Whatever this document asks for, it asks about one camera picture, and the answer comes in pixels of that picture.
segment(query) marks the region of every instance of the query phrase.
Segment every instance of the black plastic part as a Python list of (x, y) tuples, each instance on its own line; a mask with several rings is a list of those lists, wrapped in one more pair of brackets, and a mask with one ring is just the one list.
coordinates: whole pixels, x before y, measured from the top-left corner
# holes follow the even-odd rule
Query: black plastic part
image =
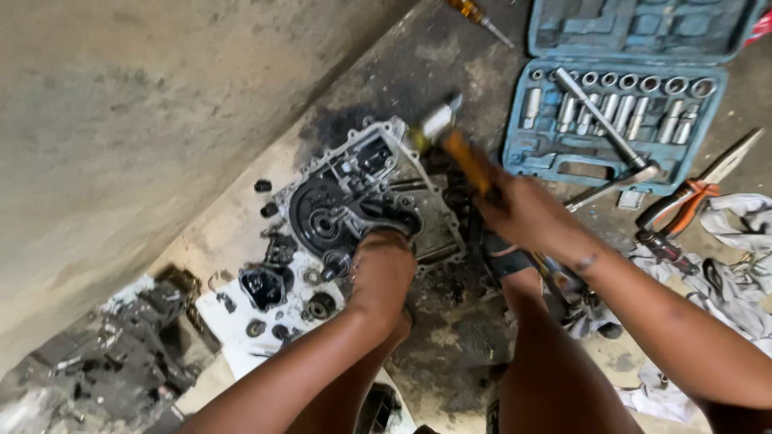
[(267, 179), (258, 179), (255, 183), (255, 192), (257, 193), (270, 192), (271, 188), (273, 188), (273, 184), (271, 184), (271, 181)]
[(267, 203), (266, 206), (260, 209), (260, 215), (262, 215), (264, 219), (270, 219), (276, 214), (279, 214), (279, 207), (273, 202)]

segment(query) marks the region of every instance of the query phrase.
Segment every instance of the orange screwdriver handle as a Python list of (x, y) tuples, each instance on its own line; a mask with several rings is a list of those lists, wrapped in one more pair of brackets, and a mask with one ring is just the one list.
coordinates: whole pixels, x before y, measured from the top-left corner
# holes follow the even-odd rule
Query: orange screwdriver handle
[(715, 198), (721, 196), (719, 186), (716, 184), (705, 184), (702, 181), (686, 181), (689, 186), (697, 192), (691, 199), (688, 200), (684, 206), (678, 212), (678, 215), (670, 222), (663, 230), (662, 234), (667, 239), (674, 239), (676, 236), (681, 235), (689, 224), (697, 216), (700, 210), (700, 206), (706, 198)]
[(471, 0), (445, 0), (457, 11), (475, 24), (479, 24), (485, 18), (485, 10)]

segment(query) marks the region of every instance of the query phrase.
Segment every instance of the shaft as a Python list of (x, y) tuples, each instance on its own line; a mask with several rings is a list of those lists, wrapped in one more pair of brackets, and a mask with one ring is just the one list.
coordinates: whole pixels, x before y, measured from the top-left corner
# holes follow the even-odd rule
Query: shaft
[(496, 38), (499, 38), (499, 41), (503, 42), (505, 46), (508, 46), (511, 50), (515, 50), (515, 44), (512, 43), (506, 36), (504, 36), (503, 33), (501, 33), (493, 24), (491, 24), (488, 17), (485, 17), (480, 22), (480, 25), (488, 29), (492, 34), (496, 35)]
[(568, 71), (562, 67), (557, 68), (557, 70), (555, 70), (555, 77), (557, 78), (557, 82), (560, 83), (561, 86), (563, 86), (569, 93), (574, 95), (580, 101), (580, 103), (584, 104), (587, 110), (589, 110), (595, 119), (598, 120), (598, 122), (606, 130), (606, 134), (611, 137), (611, 143), (615, 145), (617, 151), (622, 155), (622, 157), (630, 161), (630, 163), (638, 170), (645, 168), (646, 161), (644, 161), (644, 159), (635, 152), (635, 149), (633, 149), (625, 140), (625, 138), (619, 134), (617, 129), (614, 128), (614, 125), (612, 125), (611, 122), (603, 116), (595, 104), (590, 101), (590, 97), (588, 97), (587, 94), (581, 89), (581, 87), (579, 87), (579, 85), (574, 81), (574, 79), (571, 78), (571, 76), (568, 74)]

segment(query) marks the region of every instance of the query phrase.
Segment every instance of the concrete floor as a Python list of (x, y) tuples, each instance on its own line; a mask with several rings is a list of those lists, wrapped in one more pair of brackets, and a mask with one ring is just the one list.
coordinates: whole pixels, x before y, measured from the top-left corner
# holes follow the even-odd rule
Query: concrete floor
[[(522, 44), (529, 5), (500, 3), (492, 5), (492, 16), (497, 22), (509, 23), (505, 29), (513, 30), (507, 33), (516, 44)], [(748, 47), (727, 66), (732, 77), (730, 88), (692, 168), (694, 175), (750, 128), (767, 124), (772, 113), (769, 53), (772, 37)], [(260, 260), (266, 241), (258, 234), (268, 222), (260, 217), (259, 210), (270, 197), (256, 195), (254, 181), (268, 178), (278, 190), (299, 178), (296, 170), (310, 155), (325, 144), (342, 143), (340, 135), (358, 127), (365, 115), (398, 115), (411, 121), (442, 94), (456, 88), (467, 97), (461, 127), (478, 145), (494, 151), (502, 140), (513, 84), (526, 61), (524, 53), (513, 55), (444, 5), (420, 3), (254, 160), (152, 270), (174, 263), (217, 287), (224, 283), (223, 275), (234, 276), (243, 263)], [(722, 184), (725, 192), (772, 192), (770, 140), (760, 143), (742, 168)], [(549, 187), (561, 198), (581, 190), (569, 185)], [(577, 216), (624, 251), (631, 245), (636, 214), (616, 209), (615, 200), (599, 201), (594, 214), (583, 211)], [(703, 256), (728, 263), (740, 257), (699, 225), (690, 227), (681, 240), (687, 249)], [(484, 432), (483, 386), (496, 366), (509, 360), (512, 330), (504, 324), (501, 297), (481, 301), (484, 291), (469, 276), (447, 273), (442, 277), (444, 280), (434, 285), (418, 281), (408, 296), (408, 303), (418, 312), (415, 328), (387, 369), (419, 425), (427, 423), (441, 432)], [(677, 282), (673, 286), (679, 290)], [(617, 341), (593, 336), (582, 344), (613, 384), (639, 384), (636, 373), (644, 355), (629, 335)], [(212, 384), (219, 390), (228, 379), (222, 374), (222, 363), (215, 367), (211, 376), (219, 380)], [(646, 432), (709, 432), (704, 418), (683, 426), (634, 416)]]
[(0, 4), (0, 376), (141, 276), (412, 4)]

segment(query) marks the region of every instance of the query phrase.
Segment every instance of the socket set case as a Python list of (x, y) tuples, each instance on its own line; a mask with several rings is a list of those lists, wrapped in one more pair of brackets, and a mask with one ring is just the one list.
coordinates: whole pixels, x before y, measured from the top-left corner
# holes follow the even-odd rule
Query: socket set case
[[(662, 168), (651, 181), (625, 189), (672, 194), (726, 89), (728, 74), (717, 64), (742, 49), (763, 6), (761, 0), (536, 0), (528, 34), (536, 59), (516, 87), (504, 168), (591, 187), (630, 171), (583, 106), (574, 103), (571, 112), (565, 90), (550, 79), (562, 66), (585, 93), (598, 95), (601, 112), (613, 108), (608, 119), (638, 154)], [(625, 89), (633, 82), (629, 74), (638, 79)], [(590, 170), (576, 170), (583, 167), (576, 163)]]

